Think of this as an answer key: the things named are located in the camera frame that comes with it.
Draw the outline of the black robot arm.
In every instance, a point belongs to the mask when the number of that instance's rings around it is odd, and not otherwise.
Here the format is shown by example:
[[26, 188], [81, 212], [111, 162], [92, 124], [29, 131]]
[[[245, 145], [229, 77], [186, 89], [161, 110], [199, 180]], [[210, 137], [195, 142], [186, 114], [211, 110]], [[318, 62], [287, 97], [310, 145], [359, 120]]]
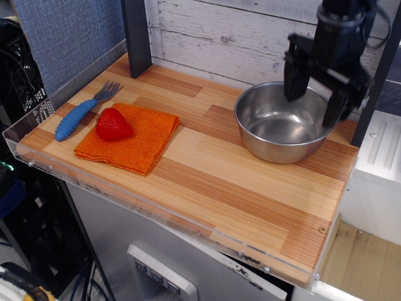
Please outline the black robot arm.
[[323, 1], [314, 38], [289, 35], [285, 54], [284, 94], [297, 100], [314, 78], [332, 92], [323, 118], [331, 127], [361, 107], [373, 79], [362, 67], [377, 9], [375, 1]]

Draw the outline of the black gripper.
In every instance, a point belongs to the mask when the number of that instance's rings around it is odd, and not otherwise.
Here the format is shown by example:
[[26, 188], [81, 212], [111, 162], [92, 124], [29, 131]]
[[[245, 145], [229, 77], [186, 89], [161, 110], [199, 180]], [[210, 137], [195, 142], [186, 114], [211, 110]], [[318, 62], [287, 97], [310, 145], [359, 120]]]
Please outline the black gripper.
[[375, 13], [337, 16], [318, 12], [315, 36], [292, 33], [285, 54], [284, 95], [292, 102], [302, 97], [311, 77], [333, 93], [323, 119], [324, 127], [344, 121], [350, 108], [363, 109], [372, 78], [360, 63], [372, 30]]

